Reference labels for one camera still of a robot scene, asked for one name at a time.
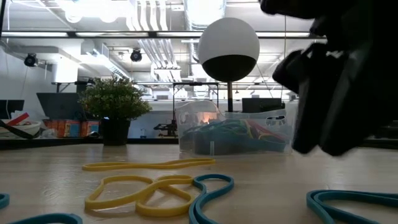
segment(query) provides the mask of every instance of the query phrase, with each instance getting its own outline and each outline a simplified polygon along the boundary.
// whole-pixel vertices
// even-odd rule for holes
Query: desk
[[[143,175],[153,179],[162,175],[226,174],[234,177],[235,188],[204,207],[205,214],[220,223],[321,223],[305,206],[305,194],[315,189],[397,192],[398,152],[388,149],[354,150],[342,159],[321,151],[303,157],[297,153],[256,154],[216,157],[216,164],[179,170],[82,171],[86,163],[101,161],[163,162],[188,158],[177,145],[127,145],[103,147],[100,144],[43,147],[0,151],[0,192],[11,195],[11,203],[0,210],[1,223],[43,213],[67,212],[82,217],[84,223],[188,223],[187,215],[172,218],[142,217],[134,204],[106,211],[84,210],[84,198],[103,177]],[[209,180],[209,190],[224,182]],[[119,182],[105,187],[99,199],[133,193],[145,184]],[[192,186],[177,186],[198,194]],[[148,202],[167,207],[182,199],[162,191]],[[330,202],[381,223],[396,223],[397,210],[377,205]]]

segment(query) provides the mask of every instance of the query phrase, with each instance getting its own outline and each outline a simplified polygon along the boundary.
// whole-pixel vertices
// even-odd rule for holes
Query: clear plastic container
[[[225,113],[208,100],[176,109],[180,150],[199,155],[290,153],[295,113]]]

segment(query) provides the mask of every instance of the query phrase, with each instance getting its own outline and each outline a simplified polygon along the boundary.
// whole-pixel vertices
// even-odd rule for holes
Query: teal rubber band
[[[206,185],[202,183],[203,180],[207,179],[221,179],[228,182],[228,184],[218,190],[214,190],[212,192],[207,193]],[[227,194],[234,187],[234,179],[227,175],[222,174],[207,174],[195,177],[193,179],[193,185],[201,190],[200,195],[193,201],[191,206],[189,207],[189,223],[190,224],[217,224],[217,222],[210,220],[203,214],[202,208],[203,206],[224,194]]]
[[[0,209],[7,207],[10,204],[9,194],[0,194]],[[48,223],[63,223],[63,224],[83,224],[83,220],[75,214],[66,213],[51,213],[45,215],[38,215],[30,217],[9,224],[48,224]]]
[[[7,207],[10,204],[9,194],[0,194],[0,209]]]
[[[350,190],[313,190],[307,193],[307,207],[313,210],[325,224],[335,224],[335,220],[355,224],[379,223],[323,203],[327,200],[349,200],[398,207],[398,194]]]
[[[78,215],[75,214],[51,213],[51,214],[38,215],[36,217],[26,218],[9,224],[38,224],[38,223],[83,224],[83,220]]]

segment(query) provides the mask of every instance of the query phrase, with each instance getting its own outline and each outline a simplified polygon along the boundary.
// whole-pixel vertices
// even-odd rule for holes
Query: green plant
[[[127,78],[115,74],[111,78],[95,78],[79,102],[84,109],[98,118],[136,119],[152,108],[141,99],[142,91],[134,88]]]

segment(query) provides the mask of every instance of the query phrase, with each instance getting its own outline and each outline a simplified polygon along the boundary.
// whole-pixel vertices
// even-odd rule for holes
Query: spherical lamp
[[[199,61],[215,80],[235,82],[253,70],[260,54],[256,31],[237,18],[210,24],[199,40]]]

